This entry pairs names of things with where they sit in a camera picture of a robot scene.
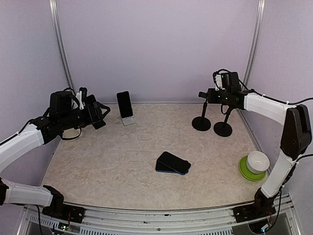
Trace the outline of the black folding phone stand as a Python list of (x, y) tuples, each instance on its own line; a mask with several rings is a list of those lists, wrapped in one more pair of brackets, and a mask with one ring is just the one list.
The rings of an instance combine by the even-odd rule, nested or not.
[(95, 130), (100, 129), (100, 128), (104, 127), (105, 125), (106, 125), (106, 123), (103, 120), (99, 120), (99, 121), (94, 122), (92, 124), (92, 126), (95, 128)]

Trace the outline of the clear phone case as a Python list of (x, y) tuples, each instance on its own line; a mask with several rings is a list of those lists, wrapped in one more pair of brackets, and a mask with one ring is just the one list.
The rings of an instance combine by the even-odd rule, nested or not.
[(133, 109), (128, 91), (117, 93), (118, 107), (120, 116), (122, 118), (129, 118), (133, 116)]

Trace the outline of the white folding phone stand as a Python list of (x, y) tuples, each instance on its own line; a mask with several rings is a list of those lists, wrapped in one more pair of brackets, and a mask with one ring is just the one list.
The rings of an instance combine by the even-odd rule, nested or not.
[(124, 126), (132, 125), (135, 123), (134, 117), (125, 117), (122, 118), (121, 120)]

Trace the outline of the black phone silver case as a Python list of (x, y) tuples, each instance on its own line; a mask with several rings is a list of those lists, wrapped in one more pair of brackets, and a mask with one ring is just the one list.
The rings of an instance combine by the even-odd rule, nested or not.
[(93, 94), (85, 98), (85, 105), (93, 105), (96, 102), (96, 98)]

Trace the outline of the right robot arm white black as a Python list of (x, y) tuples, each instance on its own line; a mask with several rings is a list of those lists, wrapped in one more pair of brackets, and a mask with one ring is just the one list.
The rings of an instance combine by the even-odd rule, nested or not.
[(214, 88), (208, 89), (208, 102), (260, 114), (282, 126), (280, 152), (270, 175), (255, 193), (250, 213), (261, 217), (272, 206), (284, 184), (313, 139), (309, 111), (301, 103), (289, 103), (249, 90), (237, 72), (220, 69), (213, 72)]

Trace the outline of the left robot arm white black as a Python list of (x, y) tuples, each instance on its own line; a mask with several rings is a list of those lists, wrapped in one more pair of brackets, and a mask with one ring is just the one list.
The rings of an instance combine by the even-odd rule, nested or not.
[[(89, 125), (95, 129), (105, 126), (104, 118), (111, 111), (110, 107), (96, 101), (95, 96), (87, 92), (86, 88), (80, 88), (77, 94), (70, 89), (52, 93), (50, 105), (42, 116), (30, 119), (20, 131), (0, 143), (0, 169), (6, 169), (26, 153), (57, 137), (64, 140), (66, 130), (81, 131)], [(49, 207), (59, 218), (68, 214), (63, 196), (54, 188), (34, 187), (6, 179), (0, 180), (0, 203)]]

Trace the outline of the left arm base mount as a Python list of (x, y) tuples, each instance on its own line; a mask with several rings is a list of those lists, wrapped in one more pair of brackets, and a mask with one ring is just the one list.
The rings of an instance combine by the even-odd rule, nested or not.
[(62, 204), (56, 207), (44, 207), (42, 213), (53, 218), (81, 224), (85, 209), (83, 207)]

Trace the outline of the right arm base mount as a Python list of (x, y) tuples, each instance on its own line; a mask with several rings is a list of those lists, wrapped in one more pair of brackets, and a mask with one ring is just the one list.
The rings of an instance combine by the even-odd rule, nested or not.
[(267, 217), (270, 214), (275, 214), (274, 206), (258, 209), (254, 204), (238, 206), (233, 209), (235, 220), (237, 223), (246, 222), (254, 219)]

